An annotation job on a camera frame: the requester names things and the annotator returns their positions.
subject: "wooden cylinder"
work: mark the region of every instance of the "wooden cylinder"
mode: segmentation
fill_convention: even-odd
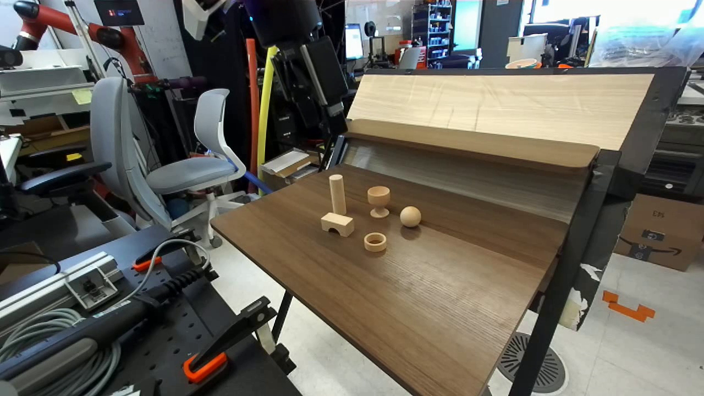
[[[347,214],[344,178],[341,175],[329,175],[327,182],[329,182],[331,214]]]

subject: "wooden table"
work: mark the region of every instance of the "wooden table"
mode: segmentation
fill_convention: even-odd
[[[344,177],[349,239],[322,233],[327,175],[215,219],[212,226],[363,355],[416,394],[479,394],[545,278],[566,225],[357,167]],[[372,221],[364,191],[392,187]],[[405,206],[423,226],[399,229]],[[384,232],[388,252],[361,239]]]

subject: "wooden board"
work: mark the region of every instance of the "wooden board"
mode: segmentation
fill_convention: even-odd
[[[298,302],[416,394],[479,394],[545,278],[566,225],[357,167],[344,177],[349,239],[322,233],[327,175],[215,219],[212,226]],[[392,187],[392,219],[364,191]],[[423,210],[399,229],[405,206]],[[388,252],[370,256],[363,236]]]
[[[354,141],[344,166],[419,182],[432,190],[513,207],[569,225],[585,187],[585,171],[518,167],[458,152],[410,151],[392,143]]]
[[[351,136],[585,167],[621,151],[654,75],[364,75]]]

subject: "screen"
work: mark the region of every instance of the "screen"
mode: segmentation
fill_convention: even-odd
[[[475,50],[479,47],[481,0],[458,0],[454,4],[454,50]]]
[[[569,24],[528,24],[523,36],[547,36],[547,44],[555,48],[555,59],[569,58],[572,26]]]
[[[105,26],[139,26],[144,24],[135,0],[94,0],[94,9]]]
[[[361,24],[344,26],[344,59],[361,59],[364,50],[361,48]]]

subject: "red robot arm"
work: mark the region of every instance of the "red robot arm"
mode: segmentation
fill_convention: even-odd
[[[73,36],[77,33],[69,19],[61,12],[55,12],[50,8],[29,3],[29,0],[14,0],[12,8],[14,8],[14,13],[22,19],[18,50],[38,48],[46,26],[52,26]],[[135,43],[131,26],[120,26],[120,31],[115,31],[98,24],[87,24],[87,38],[123,55],[133,75],[133,81],[156,80],[149,71],[144,53]]]

